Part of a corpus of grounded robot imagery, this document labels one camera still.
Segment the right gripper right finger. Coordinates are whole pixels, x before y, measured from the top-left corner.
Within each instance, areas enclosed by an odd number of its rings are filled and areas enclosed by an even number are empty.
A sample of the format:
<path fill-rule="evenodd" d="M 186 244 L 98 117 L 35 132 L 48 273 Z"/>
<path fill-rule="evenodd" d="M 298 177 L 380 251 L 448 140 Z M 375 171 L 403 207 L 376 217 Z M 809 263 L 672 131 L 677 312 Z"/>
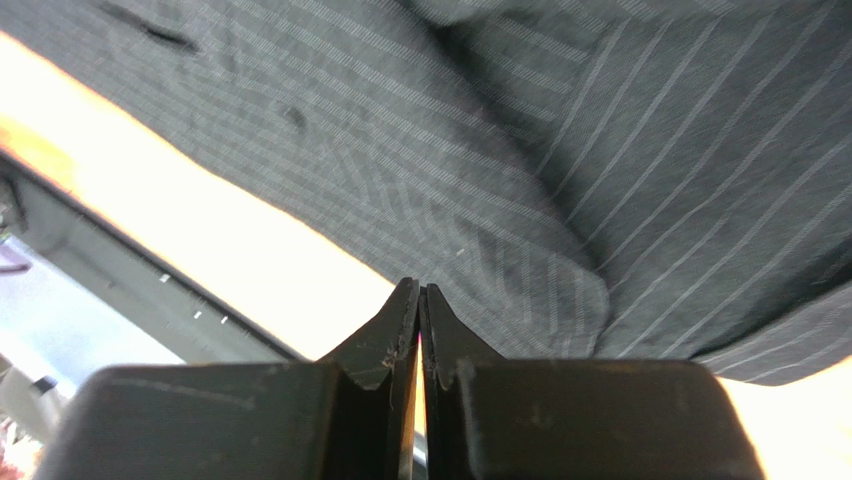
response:
<path fill-rule="evenodd" d="M 684 361 L 511 360 L 421 289 L 433 479 L 760 479 L 720 383 Z"/>

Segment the black pinstriped long sleeve shirt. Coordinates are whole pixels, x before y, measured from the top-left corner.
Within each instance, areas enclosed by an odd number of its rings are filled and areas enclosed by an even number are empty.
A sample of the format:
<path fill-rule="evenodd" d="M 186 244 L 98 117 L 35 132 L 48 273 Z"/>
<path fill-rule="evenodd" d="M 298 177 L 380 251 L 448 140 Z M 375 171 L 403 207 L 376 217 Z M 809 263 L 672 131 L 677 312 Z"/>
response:
<path fill-rule="evenodd" d="M 1 29 L 513 357 L 851 353 L 847 1 L 5 1 Z"/>

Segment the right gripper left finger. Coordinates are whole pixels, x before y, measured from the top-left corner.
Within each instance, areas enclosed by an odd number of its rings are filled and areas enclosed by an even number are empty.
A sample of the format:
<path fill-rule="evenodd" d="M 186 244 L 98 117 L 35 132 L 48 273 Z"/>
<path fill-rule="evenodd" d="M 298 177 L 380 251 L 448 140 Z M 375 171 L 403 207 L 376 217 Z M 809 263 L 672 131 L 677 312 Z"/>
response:
<path fill-rule="evenodd" d="M 314 362 L 125 366 L 81 388 L 39 479 L 408 479 L 420 288 Z"/>

